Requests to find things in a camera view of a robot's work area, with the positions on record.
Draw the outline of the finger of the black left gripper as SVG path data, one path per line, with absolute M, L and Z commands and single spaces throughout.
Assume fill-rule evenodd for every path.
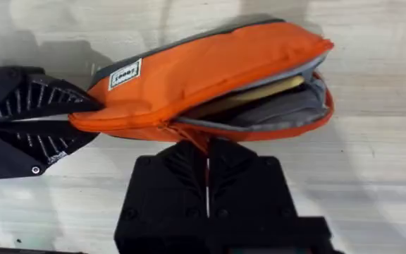
M 0 179 L 40 176 L 97 136 L 67 121 L 0 123 Z
M 84 90 L 47 75 L 43 68 L 0 67 L 0 122 L 102 108 L 103 105 Z

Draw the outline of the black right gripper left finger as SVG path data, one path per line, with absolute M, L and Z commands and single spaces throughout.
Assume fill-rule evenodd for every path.
M 189 141 L 138 157 L 117 230 L 206 230 L 206 165 Z

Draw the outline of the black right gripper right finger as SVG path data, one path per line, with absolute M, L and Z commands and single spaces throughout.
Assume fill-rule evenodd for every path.
M 280 161 L 229 140 L 209 143 L 212 226 L 247 226 L 297 219 Z

